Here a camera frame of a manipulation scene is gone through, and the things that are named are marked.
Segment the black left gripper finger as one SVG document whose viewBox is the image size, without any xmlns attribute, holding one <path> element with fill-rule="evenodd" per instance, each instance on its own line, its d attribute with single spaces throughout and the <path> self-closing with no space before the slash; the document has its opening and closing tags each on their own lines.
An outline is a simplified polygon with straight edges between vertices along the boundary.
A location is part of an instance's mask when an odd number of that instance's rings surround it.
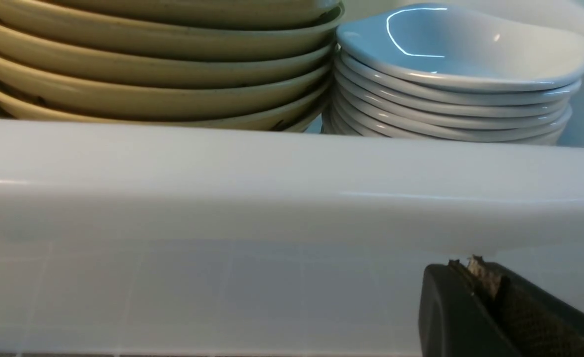
<svg viewBox="0 0 584 357">
<path fill-rule="evenodd" d="M 425 268 L 424 357 L 584 357 L 584 312 L 496 262 Z"/>
</svg>

